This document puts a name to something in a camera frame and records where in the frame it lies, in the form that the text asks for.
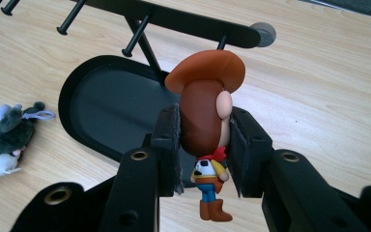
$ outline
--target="brown boot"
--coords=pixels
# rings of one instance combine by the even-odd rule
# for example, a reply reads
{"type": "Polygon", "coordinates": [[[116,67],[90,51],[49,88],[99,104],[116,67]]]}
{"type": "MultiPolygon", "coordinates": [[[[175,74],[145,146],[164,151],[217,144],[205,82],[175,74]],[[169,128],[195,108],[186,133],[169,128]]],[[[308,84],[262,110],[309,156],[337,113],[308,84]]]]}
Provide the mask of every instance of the brown boot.
{"type": "Polygon", "coordinates": [[[200,200],[200,218],[203,220],[210,219],[209,203],[200,200]]]}
{"type": "Polygon", "coordinates": [[[233,217],[222,211],[223,200],[216,199],[209,203],[210,217],[213,221],[230,221],[233,217]]]}

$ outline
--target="brown cowboy hat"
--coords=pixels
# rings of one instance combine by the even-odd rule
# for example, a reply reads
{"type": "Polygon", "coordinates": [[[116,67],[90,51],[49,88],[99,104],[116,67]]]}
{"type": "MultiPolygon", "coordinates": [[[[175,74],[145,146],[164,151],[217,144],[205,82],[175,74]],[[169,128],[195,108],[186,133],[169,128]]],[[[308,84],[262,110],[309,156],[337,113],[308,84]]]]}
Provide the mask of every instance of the brown cowboy hat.
{"type": "Polygon", "coordinates": [[[224,90],[233,93],[243,84],[245,65],[228,50],[206,50],[184,59],[165,79],[165,86],[173,93],[181,94],[185,86],[194,80],[216,79],[224,90]]]}

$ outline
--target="stuffed mouse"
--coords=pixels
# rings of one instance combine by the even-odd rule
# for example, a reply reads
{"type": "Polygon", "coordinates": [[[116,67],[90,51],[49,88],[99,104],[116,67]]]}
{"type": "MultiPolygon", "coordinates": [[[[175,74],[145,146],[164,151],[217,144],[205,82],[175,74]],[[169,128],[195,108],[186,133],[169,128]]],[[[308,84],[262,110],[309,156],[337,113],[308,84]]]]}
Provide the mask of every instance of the stuffed mouse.
{"type": "Polygon", "coordinates": [[[13,173],[20,168],[17,160],[35,130],[37,119],[48,120],[55,115],[44,110],[44,103],[37,101],[33,107],[22,111],[22,105],[0,107],[0,176],[13,173]]]}

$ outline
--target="blue pants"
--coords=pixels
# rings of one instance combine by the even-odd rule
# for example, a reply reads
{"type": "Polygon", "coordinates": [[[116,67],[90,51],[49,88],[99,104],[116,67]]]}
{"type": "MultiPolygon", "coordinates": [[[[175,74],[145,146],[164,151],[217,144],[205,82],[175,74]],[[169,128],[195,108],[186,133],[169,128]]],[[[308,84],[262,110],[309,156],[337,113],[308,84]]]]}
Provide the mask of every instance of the blue pants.
{"type": "Polygon", "coordinates": [[[215,190],[213,184],[197,185],[198,189],[203,193],[203,201],[206,203],[215,201],[215,190]]]}

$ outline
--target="wooden surface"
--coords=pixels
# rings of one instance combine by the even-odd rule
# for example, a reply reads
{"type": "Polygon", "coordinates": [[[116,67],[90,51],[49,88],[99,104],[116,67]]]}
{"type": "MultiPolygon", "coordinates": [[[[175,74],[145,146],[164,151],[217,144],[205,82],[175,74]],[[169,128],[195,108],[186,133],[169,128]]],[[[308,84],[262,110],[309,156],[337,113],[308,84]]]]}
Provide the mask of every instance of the wooden surface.
{"type": "MultiPolygon", "coordinates": [[[[257,119],[274,148],[304,154],[332,186],[359,195],[371,185],[370,16],[294,0],[154,2],[244,25],[273,25],[277,40],[270,47],[225,47],[246,64],[235,106],[257,119]]],[[[43,101],[57,113],[60,90],[73,69],[98,55],[121,56],[131,32],[120,15],[84,7],[66,37],[57,33],[73,5],[22,0],[13,16],[0,12],[0,105],[43,101]]],[[[168,72],[188,55],[217,46],[153,25],[146,33],[168,72]]],[[[138,47],[132,59],[146,62],[138,47]]],[[[0,177],[0,231],[12,228],[41,189],[58,182],[89,189],[115,175],[118,166],[74,141],[59,118],[38,122],[22,170],[0,177]]],[[[187,189],[161,199],[160,231],[268,231],[261,199],[238,198],[232,183],[219,197],[233,221],[200,220],[200,192],[187,189]]]]}

